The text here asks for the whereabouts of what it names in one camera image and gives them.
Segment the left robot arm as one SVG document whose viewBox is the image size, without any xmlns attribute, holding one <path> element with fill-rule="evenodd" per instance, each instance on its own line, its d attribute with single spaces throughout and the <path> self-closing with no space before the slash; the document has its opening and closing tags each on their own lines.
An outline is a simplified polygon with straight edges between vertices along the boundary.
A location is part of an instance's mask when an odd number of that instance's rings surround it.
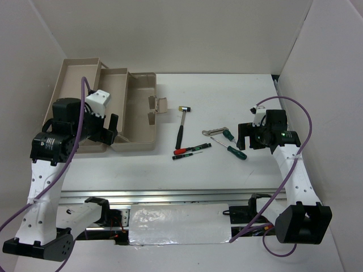
<svg viewBox="0 0 363 272">
<path fill-rule="evenodd" d="M 97 197 L 57 218 L 62 184 L 79 143 L 85 139 L 113 143 L 118 116 L 112 114 L 108 129 L 104 128 L 109 100 L 107 94 L 96 92 L 84 101 L 63 98 L 53 103 L 53 117 L 32 141 L 32 180 L 23 221 L 15 237 L 3 243 L 3 253 L 61 262 L 88 226 L 120 223 L 121 211 Z"/>
</svg>

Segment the short green screwdriver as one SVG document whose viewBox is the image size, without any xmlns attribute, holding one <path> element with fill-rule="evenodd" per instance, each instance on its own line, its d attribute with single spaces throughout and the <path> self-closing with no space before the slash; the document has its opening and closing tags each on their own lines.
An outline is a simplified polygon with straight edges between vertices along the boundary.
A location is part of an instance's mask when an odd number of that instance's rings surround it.
<svg viewBox="0 0 363 272">
<path fill-rule="evenodd" d="M 237 141 L 236 141 L 235 137 L 231 134 L 230 130 L 226 129 L 226 130 L 224 130 L 224 131 L 223 131 L 223 133 L 222 133 L 222 134 L 223 134 L 223 136 L 224 136 L 225 138 L 227 138 L 230 142 L 233 142 L 233 143 L 237 144 Z"/>
</svg>

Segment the long green screwdriver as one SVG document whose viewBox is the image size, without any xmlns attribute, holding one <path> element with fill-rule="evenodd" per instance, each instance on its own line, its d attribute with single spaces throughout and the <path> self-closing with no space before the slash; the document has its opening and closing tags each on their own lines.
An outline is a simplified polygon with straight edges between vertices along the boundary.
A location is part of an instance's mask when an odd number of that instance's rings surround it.
<svg viewBox="0 0 363 272">
<path fill-rule="evenodd" d="M 232 146 L 228 146 L 224 143 L 222 143 L 221 141 L 215 139 L 214 137 L 211 137 L 211 139 L 215 142 L 217 142 L 218 144 L 224 146 L 229 153 L 233 154 L 236 158 L 240 159 L 240 160 L 246 160 L 247 159 L 247 155 L 245 153 L 243 153 L 242 151 L 239 151 L 235 148 L 233 148 Z"/>
</svg>

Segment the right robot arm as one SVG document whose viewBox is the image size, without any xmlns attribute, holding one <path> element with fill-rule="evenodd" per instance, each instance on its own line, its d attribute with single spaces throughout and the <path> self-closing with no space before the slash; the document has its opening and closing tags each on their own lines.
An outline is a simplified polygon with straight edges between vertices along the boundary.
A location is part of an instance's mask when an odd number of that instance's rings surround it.
<svg viewBox="0 0 363 272">
<path fill-rule="evenodd" d="M 277 161 L 284 185 L 287 205 L 271 201 L 269 194 L 253 194 L 248 201 L 247 216 L 253 222 L 266 218 L 275 227 L 279 242 L 284 244 L 320 244 L 332 219 L 330 207 L 322 204 L 307 174 L 301 142 L 288 129 L 286 112 L 281 109 L 251 109 L 254 120 L 238 126 L 238 148 L 244 150 L 245 138 L 254 150 L 269 148 Z"/>
</svg>

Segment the red black precision screwdriver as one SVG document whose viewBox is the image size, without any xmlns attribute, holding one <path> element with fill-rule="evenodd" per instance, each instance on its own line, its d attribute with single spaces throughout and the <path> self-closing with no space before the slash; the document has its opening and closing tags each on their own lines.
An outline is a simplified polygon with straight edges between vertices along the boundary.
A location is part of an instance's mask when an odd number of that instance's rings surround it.
<svg viewBox="0 0 363 272">
<path fill-rule="evenodd" d="M 205 148 L 209 148 L 211 146 L 212 146 L 211 143 L 204 143 L 204 144 L 201 144 L 201 145 L 195 146 L 195 147 L 181 148 L 181 149 L 175 150 L 174 155 L 182 155 L 182 154 L 185 154 L 185 153 L 187 153 L 189 151 L 198 151 L 198 150 L 202 150 L 202 149 L 205 149 Z"/>
</svg>

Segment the silver adjustable wrench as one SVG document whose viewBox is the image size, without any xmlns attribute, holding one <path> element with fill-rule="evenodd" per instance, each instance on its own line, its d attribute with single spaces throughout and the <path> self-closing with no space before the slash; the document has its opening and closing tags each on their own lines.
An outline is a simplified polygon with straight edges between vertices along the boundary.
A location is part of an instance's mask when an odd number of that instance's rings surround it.
<svg viewBox="0 0 363 272">
<path fill-rule="evenodd" d="M 212 129 L 212 130 L 203 130 L 201 133 L 203 136 L 211 137 L 214 135 L 222 134 L 225 130 L 228 130 L 227 127 L 221 127 L 218 129 Z"/>
</svg>

